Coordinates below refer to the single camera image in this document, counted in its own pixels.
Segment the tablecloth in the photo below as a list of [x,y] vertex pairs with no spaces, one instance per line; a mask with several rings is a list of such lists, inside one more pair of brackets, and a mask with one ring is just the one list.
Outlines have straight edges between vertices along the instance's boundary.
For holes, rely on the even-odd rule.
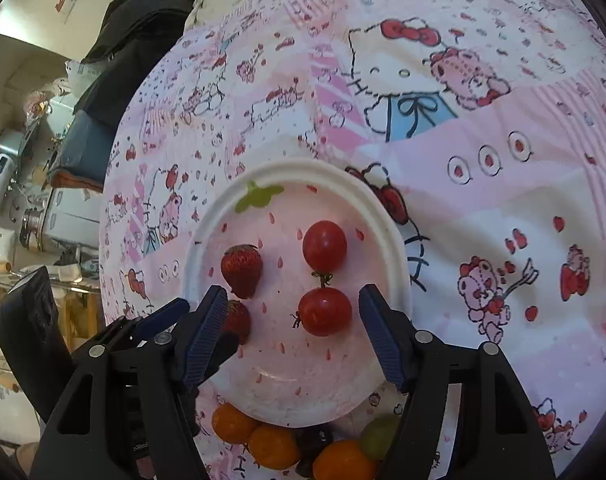
[[[246,0],[150,73],[110,155],[100,230],[107,322],[180,295],[192,229],[228,183],[283,156],[351,166],[405,240],[413,321],[498,343],[557,472],[606,408],[606,40],[580,0]],[[357,433],[405,398],[382,385]],[[213,434],[211,477],[271,479]],[[432,475],[447,468],[451,389]]]

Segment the orange fruit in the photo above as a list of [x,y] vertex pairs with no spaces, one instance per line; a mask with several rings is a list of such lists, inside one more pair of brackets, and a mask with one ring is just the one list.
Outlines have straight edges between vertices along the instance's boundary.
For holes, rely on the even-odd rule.
[[247,447],[256,463],[267,469],[287,469],[301,460],[294,433],[288,428],[261,424],[252,433]]
[[245,444],[260,422],[237,410],[229,402],[219,406],[212,414],[212,428],[228,444]]
[[314,460],[316,480],[373,480],[378,462],[366,457],[358,440],[339,440],[327,446]]

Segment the plate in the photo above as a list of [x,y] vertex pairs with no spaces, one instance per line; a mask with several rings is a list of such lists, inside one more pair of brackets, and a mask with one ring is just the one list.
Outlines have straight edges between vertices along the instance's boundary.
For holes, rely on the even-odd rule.
[[[302,252],[313,223],[336,222],[348,255],[331,286],[352,303],[349,328],[328,337],[295,326],[298,301],[320,286]],[[235,179],[202,218],[188,249],[183,297],[198,304],[210,285],[230,287],[220,261],[233,245],[259,248],[256,294],[242,300],[249,340],[210,379],[225,400],[253,418],[299,428],[346,415],[384,382],[358,315],[358,292],[375,283],[408,316],[410,281],[398,229],[364,183],[318,160],[270,162]]]

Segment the metal screw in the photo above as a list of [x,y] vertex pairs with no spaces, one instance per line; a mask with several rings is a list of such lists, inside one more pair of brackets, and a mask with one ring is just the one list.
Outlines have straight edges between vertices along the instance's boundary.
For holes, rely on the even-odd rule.
[[103,345],[94,345],[90,348],[90,357],[100,357],[105,352],[105,346]]
[[483,345],[483,350],[485,350],[486,354],[496,355],[499,352],[499,347],[494,343],[485,343]]
[[169,332],[159,332],[154,336],[154,342],[157,345],[166,345],[172,340],[172,334]]
[[434,336],[432,335],[432,333],[427,332],[427,330],[419,330],[416,333],[416,341],[418,341],[419,343],[431,343],[432,339],[434,339]]

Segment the tomato stem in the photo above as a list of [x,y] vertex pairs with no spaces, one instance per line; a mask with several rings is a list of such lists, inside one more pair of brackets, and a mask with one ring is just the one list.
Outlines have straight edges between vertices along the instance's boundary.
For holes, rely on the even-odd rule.
[[321,279],[321,288],[330,284],[331,279],[334,277],[332,274],[323,274],[322,272],[312,272],[312,276]]

